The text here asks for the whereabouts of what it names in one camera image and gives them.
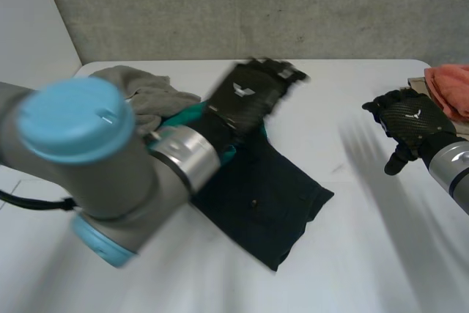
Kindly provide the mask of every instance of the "teal cloth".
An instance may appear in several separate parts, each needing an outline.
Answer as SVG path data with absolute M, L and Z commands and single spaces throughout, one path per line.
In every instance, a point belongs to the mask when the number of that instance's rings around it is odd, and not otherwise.
M 161 127 L 186 125 L 188 122 L 200 118 L 204 107 L 205 102 L 196 104 L 194 106 L 189 106 L 188 108 L 181 111 L 179 114 L 167 119 L 163 124 L 161 124 Z M 265 130 L 265 126 L 263 124 L 261 129 L 262 133 L 267 136 L 267 131 Z M 226 163 L 228 163 L 231 159 L 233 159 L 235 154 L 236 146 L 230 145 L 228 150 L 221 156 L 221 165 L 225 165 Z

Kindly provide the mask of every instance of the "concrete wall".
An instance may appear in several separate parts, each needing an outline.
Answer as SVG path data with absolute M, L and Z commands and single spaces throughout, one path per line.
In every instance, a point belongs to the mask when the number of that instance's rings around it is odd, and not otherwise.
M 414 58 L 469 62 L 469 0 L 56 0 L 83 62 Z
M 80 67 L 53 0 L 0 0 L 0 81 L 38 88 Z

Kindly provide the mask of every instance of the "white logo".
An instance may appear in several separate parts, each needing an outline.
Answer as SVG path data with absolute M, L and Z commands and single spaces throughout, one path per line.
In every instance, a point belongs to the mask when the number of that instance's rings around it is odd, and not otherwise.
M 417 114 L 414 114 L 414 115 L 406 115 L 405 117 L 415 117 L 416 119 L 418 119 L 420 117 L 420 113 L 422 112 L 421 109 L 418 110 L 418 113 Z
M 240 97 L 244 97 L 245 95 L 253 95 L 255 93 L 255 91 L 253 91 L 250 88 L 241 89 L 241 86 L 235 83 L 233 83 L 233 88 L 234 88 L 234 93 L 236 95 L 239 95 Z

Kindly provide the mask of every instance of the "white table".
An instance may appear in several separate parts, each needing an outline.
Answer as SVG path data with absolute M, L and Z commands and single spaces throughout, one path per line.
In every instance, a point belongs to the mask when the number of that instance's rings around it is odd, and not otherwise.
M 336 195 L 274 274 L 184 206 L 127 267 L 82 245 L 67 213 L 3 206 L 0 312 L 469 312 L 469 217 L 422 162 L 383 174 L 394 149 L 361 104 L 422 76 L 414 60 L 292 60 L 312 80 L 267 123 L 272 144 Z M 95 62 L 168 75 L 206 95 L 230 61 Z M 19 196 L 58 199 L 46 181 L 0 172 Z

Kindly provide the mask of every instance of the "white wall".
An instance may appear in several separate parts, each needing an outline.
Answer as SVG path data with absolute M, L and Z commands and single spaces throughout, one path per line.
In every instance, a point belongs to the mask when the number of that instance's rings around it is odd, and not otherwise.
M 53 0 L 0 0 L 0 81 L 38 88 L 80 67 Z

